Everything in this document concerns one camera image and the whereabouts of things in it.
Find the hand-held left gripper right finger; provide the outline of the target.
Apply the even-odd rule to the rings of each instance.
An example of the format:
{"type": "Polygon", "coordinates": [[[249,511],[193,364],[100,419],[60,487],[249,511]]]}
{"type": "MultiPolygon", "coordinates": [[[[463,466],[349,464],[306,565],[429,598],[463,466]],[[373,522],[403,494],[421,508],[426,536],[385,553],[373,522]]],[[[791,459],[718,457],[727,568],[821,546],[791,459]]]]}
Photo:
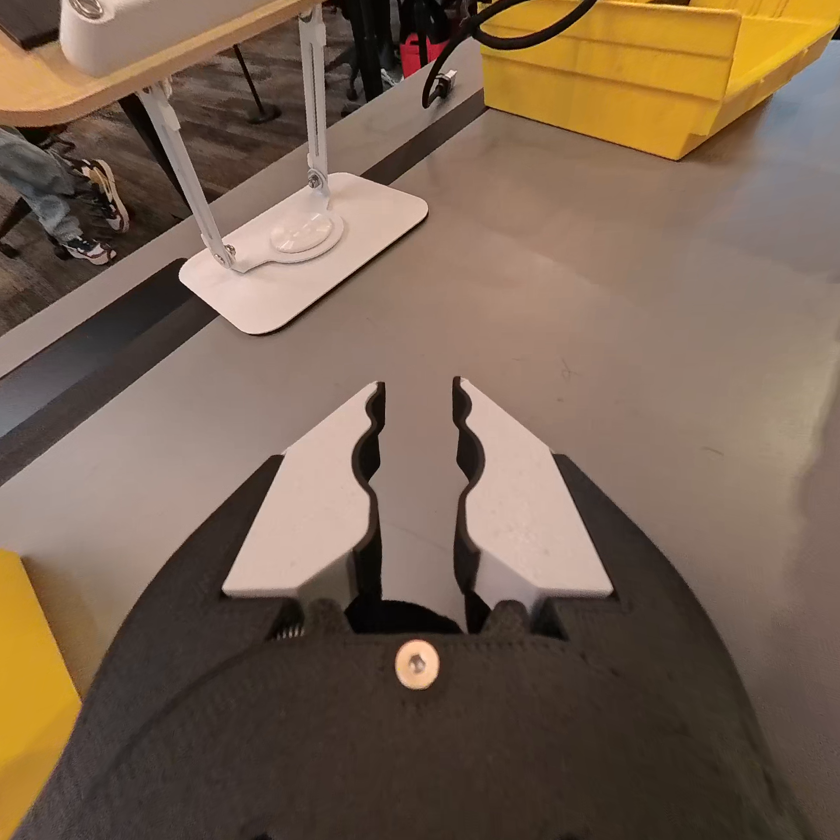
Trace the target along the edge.
{"type": "Polygon", "coordinates": [[[553,598],[605,600],[614,585],[553,451],[463,376],[452,385],[458,498],[454,566],[477,634],[499,604],[530,627],[553,598]]]}

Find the yellow plastic bin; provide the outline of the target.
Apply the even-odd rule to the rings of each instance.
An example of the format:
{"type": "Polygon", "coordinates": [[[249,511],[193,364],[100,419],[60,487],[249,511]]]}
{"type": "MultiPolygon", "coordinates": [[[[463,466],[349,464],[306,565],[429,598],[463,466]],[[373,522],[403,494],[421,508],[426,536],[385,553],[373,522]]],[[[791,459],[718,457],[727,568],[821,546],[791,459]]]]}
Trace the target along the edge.
{"type": "Polygon", "coordinates": [[[678,161],[818,60],[838,1],[597,2],[523,50],[482,46],[486,105],[678,161]]]}
{"type": "Polygon", "coordinates": [[[81,701],[21,559],[1,551],[1,838],[67,745],[81,701]]]}

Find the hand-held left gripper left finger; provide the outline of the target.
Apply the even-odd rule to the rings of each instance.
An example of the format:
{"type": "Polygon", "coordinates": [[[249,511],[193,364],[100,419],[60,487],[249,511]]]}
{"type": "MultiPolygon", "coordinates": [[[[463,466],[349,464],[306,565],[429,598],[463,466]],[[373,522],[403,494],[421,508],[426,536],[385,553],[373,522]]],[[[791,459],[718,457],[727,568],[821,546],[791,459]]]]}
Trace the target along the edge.
{"type": "Polygon", "coordinates": [[[373,381],[281,454],[226,596],[352,601],[376,590],[382,546],[370,481],[384,422],[385,384],[373,381]]]}

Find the white metal board stand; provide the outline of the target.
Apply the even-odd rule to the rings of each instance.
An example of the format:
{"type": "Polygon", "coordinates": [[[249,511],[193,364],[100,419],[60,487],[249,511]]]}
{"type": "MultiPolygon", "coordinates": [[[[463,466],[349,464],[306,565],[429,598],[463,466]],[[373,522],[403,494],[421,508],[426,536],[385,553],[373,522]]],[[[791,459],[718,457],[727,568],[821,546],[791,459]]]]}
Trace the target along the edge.
{"type": "MultiPolygon", "coordinates": [[[[266,2],[61,2],[59,44],[73,67],[105,77],[188,39],[237,23],[266,2]]],[[[248,335],[273,333],[309,309],[427,217],[419,197],[329,172],[320,2],[297,14],[306,124],[306,186],[224,239],[198,180],[167,82],[139,96],[192,210],[204,250],[181,283],[248,335]]]]}

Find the black hdmi switch with cable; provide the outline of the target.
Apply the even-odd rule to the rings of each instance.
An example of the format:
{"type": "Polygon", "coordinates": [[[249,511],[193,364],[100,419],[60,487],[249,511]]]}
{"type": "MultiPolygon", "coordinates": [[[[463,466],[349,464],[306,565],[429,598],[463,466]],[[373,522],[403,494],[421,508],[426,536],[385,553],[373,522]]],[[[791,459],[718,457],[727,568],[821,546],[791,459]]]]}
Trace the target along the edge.
{"type": "Polygon", "coordinates": [[[562,35],[581,21],[585,15],[592,11],[596,3],[596,1],[578,2],[569,13],[554,21],[551,25],[516,37],[491,35],[483,29],[483,26],[493,18],[512,10],[514,7],[525,4],[524,1],[492,2],[479,12],[467,16],[458,25],[455,33],[449,38],[430,66],[422,91],[423,109],[429,109],[433,102],[437,100],[445,101],[448,99],[455,84],[456,71],[445,71],[445,65],[455,50],[467,40],[473,39],[481,46],[502,52],[520,51],[541,46],[562,35]]]}

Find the red storage bin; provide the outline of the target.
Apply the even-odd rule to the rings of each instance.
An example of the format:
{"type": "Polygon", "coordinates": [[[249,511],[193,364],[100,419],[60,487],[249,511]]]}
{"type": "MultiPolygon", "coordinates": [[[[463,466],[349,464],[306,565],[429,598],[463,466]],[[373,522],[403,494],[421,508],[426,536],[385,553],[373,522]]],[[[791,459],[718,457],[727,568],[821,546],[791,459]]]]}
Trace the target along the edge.
{"type": "MultiPolygon", "coordinates": [[[[427,38],[426,54],[428,63],[433,62],[443,52],[447,43],[447,40],[434,43],[427,38]]],[[[411,33],[404,41],[401,41],[399,50],[404,78],[408,78],[420,71],[422,65],[417,33],[411,33]]]]}

